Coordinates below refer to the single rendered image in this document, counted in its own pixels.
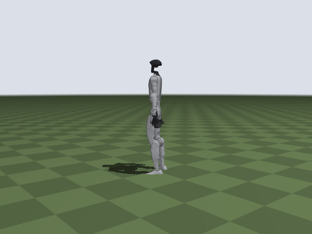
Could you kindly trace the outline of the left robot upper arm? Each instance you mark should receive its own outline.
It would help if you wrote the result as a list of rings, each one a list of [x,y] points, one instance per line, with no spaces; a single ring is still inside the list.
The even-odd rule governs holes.
[[[151,89],[153,91],[153,94],[155,94],[157,97],[157,82],[158,82],[157,77],[151,77],[150,82],[151,82]]]

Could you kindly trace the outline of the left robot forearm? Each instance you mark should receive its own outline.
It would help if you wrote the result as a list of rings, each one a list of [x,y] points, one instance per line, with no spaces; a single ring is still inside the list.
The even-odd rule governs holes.
[[[151,94],[151,103],[152,103],[152,115],[153,116],[156,116],[156,111],[157,111],[157,98],[156,98],[156,95],[155,94]]]

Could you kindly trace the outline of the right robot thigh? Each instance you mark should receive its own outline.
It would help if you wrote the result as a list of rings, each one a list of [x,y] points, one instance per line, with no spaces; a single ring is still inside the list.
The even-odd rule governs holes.
[[[158,120],[161,120],[161,117],[158,118]],[[160,126],[159,126],[160,127]],[[160,146],[163,145],[164,140],[163,138],[160,137],[160,128],[155,129],[155,135],[154,135],[155,140],[157,140],[160,143]]]

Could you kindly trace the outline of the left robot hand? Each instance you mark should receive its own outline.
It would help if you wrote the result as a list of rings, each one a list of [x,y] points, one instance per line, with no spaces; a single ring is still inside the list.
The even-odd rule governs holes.
[[[160,128],[162,126],[159,124],[159,120],[158,120],[157,116],[158,116],[158,114],[157,114],[157,111],[156,111],[156,116],[153,116],[154,118],[152,120],[152,125],[154,125],[155,128]]]

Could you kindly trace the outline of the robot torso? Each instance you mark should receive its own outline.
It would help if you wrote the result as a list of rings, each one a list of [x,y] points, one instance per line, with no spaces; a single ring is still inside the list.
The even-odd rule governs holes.
[[[161,100],[161,89],[162,89],[162,78],[161,76],[157,76],[156,74],[154,74],[151,77],[157,77],[158,82],[157,82],[157,101]],[[152,101],[152,99],[150,98],[150,95],[153,93],[152,89],[151,89],[151,82],[149,79],[149,99],[150,101]],[[150,110],[150,113],[152,114],[152,110]],[[159,107],[159,104],[157,103],[157,114],[158,114],[158,118],[161,117],[161,108]]]

